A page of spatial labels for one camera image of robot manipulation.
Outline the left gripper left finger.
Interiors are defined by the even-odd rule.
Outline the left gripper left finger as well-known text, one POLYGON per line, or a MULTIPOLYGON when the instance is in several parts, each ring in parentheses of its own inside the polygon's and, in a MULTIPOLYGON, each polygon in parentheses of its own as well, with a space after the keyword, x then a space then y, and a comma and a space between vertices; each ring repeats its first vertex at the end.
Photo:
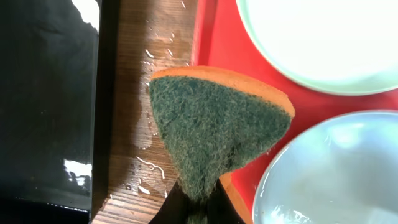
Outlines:
POLYGON ((176 182, 149 224, 186 224, 189 204, 189 198, 176 182))

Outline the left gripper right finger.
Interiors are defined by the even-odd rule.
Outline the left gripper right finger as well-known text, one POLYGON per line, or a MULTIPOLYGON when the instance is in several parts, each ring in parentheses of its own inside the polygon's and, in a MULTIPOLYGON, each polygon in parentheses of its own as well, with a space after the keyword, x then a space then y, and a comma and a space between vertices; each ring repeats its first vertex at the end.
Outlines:
POLYGON ((208 224, 245 224, 233 207, 220 180, 210 194, 207 201, 208 224))

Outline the green and orange sponge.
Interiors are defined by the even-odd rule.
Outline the green and orange sponge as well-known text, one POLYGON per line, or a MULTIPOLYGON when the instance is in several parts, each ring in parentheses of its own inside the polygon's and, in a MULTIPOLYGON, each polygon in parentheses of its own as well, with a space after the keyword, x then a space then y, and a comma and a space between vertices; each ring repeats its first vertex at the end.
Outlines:
POLYGON ((207 201, 217 180, 246 223, 249 211, 231 174, 284 137, 295 116, 288 96, 255 78, 209 66, 155 72, 149 92, 176 182, 190 201, 187 223, 208 223, 207 201))

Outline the light blue plate bottom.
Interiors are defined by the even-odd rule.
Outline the light blue plate bottom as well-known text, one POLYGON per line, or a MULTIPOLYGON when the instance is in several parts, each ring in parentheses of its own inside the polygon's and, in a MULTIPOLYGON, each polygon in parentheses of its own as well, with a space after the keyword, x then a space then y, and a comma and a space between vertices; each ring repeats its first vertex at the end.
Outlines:
POLYGON ((397 112, 328 119, 291 140, 262 176, 255 224, 397 224, 397 112))

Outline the light blue plate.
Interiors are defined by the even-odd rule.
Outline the light blue plate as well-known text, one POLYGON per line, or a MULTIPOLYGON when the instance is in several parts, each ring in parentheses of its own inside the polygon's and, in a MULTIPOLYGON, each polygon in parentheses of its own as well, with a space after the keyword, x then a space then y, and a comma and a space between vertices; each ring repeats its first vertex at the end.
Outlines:
POLYGON ((360 96, 397 88, 397 0, 236 3, 261 55, 299 85, 360 96))
POLYGON ((291 140, 262 176, 255 224, 397 224, 397 112, 328 119, 291 140))

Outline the light blue plate top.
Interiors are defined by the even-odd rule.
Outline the light blue plate top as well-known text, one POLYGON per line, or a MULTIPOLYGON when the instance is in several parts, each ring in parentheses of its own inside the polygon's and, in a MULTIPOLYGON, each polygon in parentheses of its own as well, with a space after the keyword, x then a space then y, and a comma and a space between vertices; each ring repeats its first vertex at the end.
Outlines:
POLYGON ((397 88, 397 0, 236 3, 261 55, 299 85, 360 96, 397 88))

